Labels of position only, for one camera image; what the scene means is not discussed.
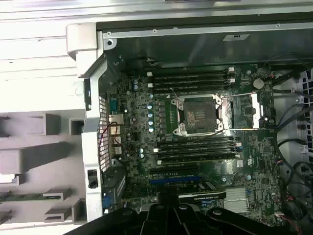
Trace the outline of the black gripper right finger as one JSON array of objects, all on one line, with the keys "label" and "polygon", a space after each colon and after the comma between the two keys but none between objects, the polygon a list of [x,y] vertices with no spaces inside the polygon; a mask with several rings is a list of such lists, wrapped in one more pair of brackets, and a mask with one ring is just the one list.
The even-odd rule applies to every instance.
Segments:
[{"label": "black gripper right finger", "polygon": [[176,215],[184,235],[291,235],[288,229],[270,227],[224,208],[212,208],[206,214],[181,203],[170,194],[170,209]]}]

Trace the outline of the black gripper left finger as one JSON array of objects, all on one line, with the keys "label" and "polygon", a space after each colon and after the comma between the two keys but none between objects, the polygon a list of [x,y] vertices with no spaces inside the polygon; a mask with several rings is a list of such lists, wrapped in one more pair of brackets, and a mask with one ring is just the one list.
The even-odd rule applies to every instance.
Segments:
[{"label": "black gripper left finger", "polygon": [[139,213],[120,208],[72,231],[68,235],[165,235],[170,210],[168,193],[159,193],[157,203]]}]

